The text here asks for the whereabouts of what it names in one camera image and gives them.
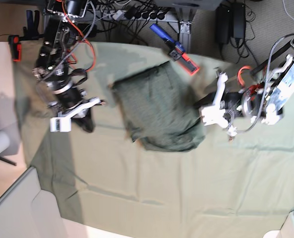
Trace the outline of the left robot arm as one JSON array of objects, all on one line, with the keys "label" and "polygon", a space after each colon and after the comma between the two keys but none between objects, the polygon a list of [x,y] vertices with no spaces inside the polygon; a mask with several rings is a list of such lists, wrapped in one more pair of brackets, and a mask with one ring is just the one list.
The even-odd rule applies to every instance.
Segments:
[{"label": "left robot arm", "polygon": [[283,118],[294,93],[294,35],[259,66],[243,66],[237,74],[217,73],[217,89],[194,104],[203,123],[231,127],[236,118],[272,125]]}]

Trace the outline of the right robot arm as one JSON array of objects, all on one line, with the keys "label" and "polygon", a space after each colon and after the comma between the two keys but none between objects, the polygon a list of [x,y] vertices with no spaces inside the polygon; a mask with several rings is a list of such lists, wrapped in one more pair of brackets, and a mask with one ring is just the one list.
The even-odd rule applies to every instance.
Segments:
[{"label": "right robot arm", "polygon": [[50,0],[46,5],[49,19],[33,74],[38,95],[54,112],[50,119],[52,132],[69,132],[74,122],[92,133],[95,126],[91,108],[103,103],[99,98],[86,99],[85,91],[79,88],[88,79],[89,69],[71,68],[76,63],[72,59],[74,51],[82,43],[89,43],[89,33],[77,26],[88,8],[95,18],[91,0]]}]

